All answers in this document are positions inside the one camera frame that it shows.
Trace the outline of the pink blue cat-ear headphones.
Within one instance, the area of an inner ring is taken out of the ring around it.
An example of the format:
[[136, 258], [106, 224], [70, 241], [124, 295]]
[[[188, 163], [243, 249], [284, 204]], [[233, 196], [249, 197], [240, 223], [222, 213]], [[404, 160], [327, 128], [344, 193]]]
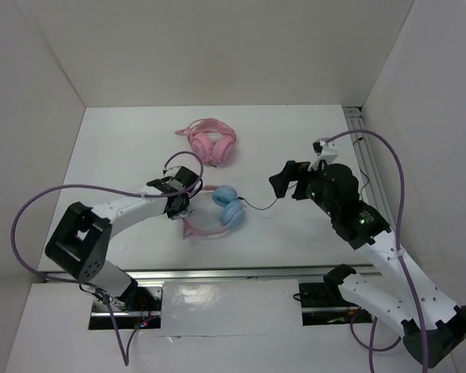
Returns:
[[245, 217], [245, 210], [241, 204], [240, 197], [236, 189], [229, 185], [206, 185], [203, 191], [211, 192], [213, 202], [222, 207], [219, 215], [221, 227], [216, 230], [203, 230], [194, 227], [186, 218], [183, 218], [183, 238], [194, 236], [208, 237], [222, 235], [228, 231], [238, 228]]

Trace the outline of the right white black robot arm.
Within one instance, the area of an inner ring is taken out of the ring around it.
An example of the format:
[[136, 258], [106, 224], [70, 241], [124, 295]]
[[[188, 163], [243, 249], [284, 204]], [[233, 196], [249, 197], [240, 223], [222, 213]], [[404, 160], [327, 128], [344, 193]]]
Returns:
[[381, 214], [360, 199], [358, 180], [343, 164], [318, 166], [289, 161], [269, 178], [276, 197], [295, 182], [295, 200], [311, 200], [330, 218], [336, 234], [365, 256], [395, 286], [395, 295], [369, 284], [348, 265], [325, 275], [323, 295], [333, 305], [344, 301], [365, 309], [390, 326], [405, 349], [428, 368], [438, 365], [466, 338], [466, 305], [444, 294], [396, 243]]

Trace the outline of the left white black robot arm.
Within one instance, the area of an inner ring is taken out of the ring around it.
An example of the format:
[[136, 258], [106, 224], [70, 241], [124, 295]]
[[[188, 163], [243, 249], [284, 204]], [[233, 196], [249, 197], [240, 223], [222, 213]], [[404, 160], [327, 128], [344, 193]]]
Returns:
[[150, 305], [152, 295], [127, 272], [106, 258], [110, 240], [149, 218], [171, 220], [190, 215], [190, 193], [199, 176], [180, 166], [152, 180], [134, 197], [122, 197], [95, 207], [75, 202], [68, 206], [45, 247], [46, 256], [79, 284], [91, 284], [107, 294], [121, 310]]

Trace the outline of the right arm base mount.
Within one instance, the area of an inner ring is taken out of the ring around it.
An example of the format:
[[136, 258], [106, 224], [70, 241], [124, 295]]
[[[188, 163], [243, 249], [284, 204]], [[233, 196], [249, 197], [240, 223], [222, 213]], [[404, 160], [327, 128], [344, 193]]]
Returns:
[[301, 306], [304, 326], [328, 326], [355, 323], [371, 323], [368, 312], [349, 303], [334, 293], [327, 284], [300, 283], [293, 299]]

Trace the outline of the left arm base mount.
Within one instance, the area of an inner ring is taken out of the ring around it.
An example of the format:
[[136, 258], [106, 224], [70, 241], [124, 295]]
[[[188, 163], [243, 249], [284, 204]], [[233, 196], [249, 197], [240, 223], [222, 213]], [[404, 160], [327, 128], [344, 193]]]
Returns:
[[[151, 284], [139, 291], [131, 305], [125, 306], [112, 299], [111, 307], [117, 327], [121, 330], [130, 330], [138, 324], [141, 329], [160, 329], [162, 296], [163, 285]], [[109, 309], [100, 299], [94, 299], [92, 302], [88, 329], [113, 330]]]

